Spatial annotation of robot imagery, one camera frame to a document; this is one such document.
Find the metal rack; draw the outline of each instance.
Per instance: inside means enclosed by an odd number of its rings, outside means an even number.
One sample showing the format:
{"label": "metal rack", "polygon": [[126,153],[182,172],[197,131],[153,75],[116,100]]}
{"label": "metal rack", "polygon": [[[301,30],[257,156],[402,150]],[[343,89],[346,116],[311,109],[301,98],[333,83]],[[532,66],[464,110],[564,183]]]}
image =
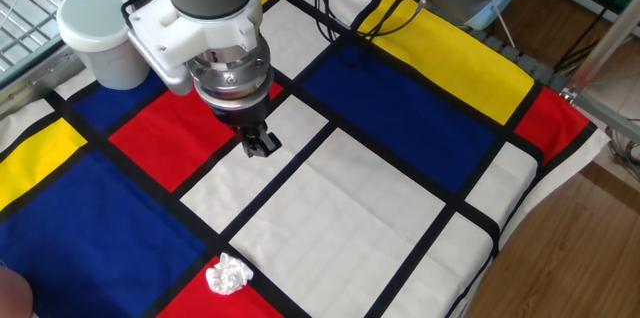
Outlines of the metal rack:
{"label": "metal rack", "polygon": [[[13,1],[0,0],[0,20]],[[19,0],[0,29],[0,119],[82,69],[58,34],[61,2]]]}

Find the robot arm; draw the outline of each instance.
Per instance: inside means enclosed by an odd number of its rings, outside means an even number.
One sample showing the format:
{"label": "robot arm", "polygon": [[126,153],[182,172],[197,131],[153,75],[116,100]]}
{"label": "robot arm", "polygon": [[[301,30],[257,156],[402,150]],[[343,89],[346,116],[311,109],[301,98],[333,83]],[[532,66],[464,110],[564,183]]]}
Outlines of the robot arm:
{"label": "robot arm", "polygon": [[273,69],[260,0],[152,0],[130,20],[131,42],[172,92],[194,86],[249,157],[280,148],[264,122]]}

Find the metal pole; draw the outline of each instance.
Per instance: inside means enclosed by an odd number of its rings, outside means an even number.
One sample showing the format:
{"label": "metal pole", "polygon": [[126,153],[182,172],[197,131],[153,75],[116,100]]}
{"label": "metal pole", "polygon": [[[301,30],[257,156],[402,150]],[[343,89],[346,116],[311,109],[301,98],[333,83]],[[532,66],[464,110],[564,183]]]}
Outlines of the metal pole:
{"label": "metal pole", "polygon": [[631,34],[631,31],[640,23],[640,0],[632,0],[627,8],[613,23],[604,38],[593,49],[591,54],[582,63],[567,87],[560,95],[572,103],[576,96],[591,83],[598,71],[618,49],[620,44]]}

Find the wooden floor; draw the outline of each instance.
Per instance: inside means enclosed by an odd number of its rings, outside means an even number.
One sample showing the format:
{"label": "wooden floor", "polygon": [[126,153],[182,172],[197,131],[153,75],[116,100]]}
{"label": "wooden floor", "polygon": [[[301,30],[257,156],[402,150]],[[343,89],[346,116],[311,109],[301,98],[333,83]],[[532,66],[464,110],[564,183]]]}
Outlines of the wooden floor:
{"label": "wooden floor", "polygon": [[[594,18],[569,0],[515,0],[505,12],[517,48],[548,65]],[[585,44],[607,26],[599,24]],[[600,79],[640,72],[639,59],[640,43],[631,42]],[[603,94],[631,105],[629,112],[636,104],[640,116],[639,81],[612,83]],[[525,219],[485,275],[468,318],[640,317],[640,184],[609,152],[598,162]]]}

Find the metal frame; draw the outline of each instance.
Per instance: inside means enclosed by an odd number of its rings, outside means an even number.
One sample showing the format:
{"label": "metal frame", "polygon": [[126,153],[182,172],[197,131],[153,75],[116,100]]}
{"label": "metal frame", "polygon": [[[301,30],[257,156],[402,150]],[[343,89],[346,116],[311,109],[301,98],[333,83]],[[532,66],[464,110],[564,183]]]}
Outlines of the metal frame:
{"label": "metal frame", "polygon": [[[24,0],[25,6],[23,6],[22,10],[39,9],[41,15],[44,11],[48,13],[47,16],[41,20],[40,23],[23,26],[23,29],[21,29],[23,32],[22,35],[13,36],[11,40],[6,40],[6,37],[5,41],[0,39],[0,44],[4,44],[4,46],[22,47],[23,49],[23,45],[27,45],[25,41],[28,42],[28,44],[36,44],[30,41],[34,40],[34,37],[39,38],[41,40],[40,43],[42,43],[34,47],[31,52],[26,50],[21,52],[22,56],[16,57],[16,61],[10,61],[12,65],[6,66],[4,71],[0,73],[0,87],[3,87],[0,89],[0,119],[19,110],[26,104],[43,97],[56,86],[84,69],[84,66],[80,63],[73,51],[62,42],[58,35],[57,24],[54,20],[55,15],[53,13],[55,13],[55,9],[57,9],[57,5],[61,1],[62,0]],[[0,0],[0,11],[2,8],[2,0]],[[26,13],[23,13],[24,12],[18,10],[15,17],[25,17]],[[13,17],[14,15],[12,14],[7,20],[7,24],[11,19],[18,19]],[[52,29],[51,25],[53,25],[55,30],[50,33],[41,32],[39,30],[40,27],[47,24],[50,25],[49,30]],[[46,33],[47,36],[38,36],[38,34],[42,35],[42,33]],[[0,66],[3,62],[4,64],[8,64],[8,62],[4,60],[4,58],[6,58],[4,57],[5,55],[2,54],[6,51],[0,49],[0,52]]]}

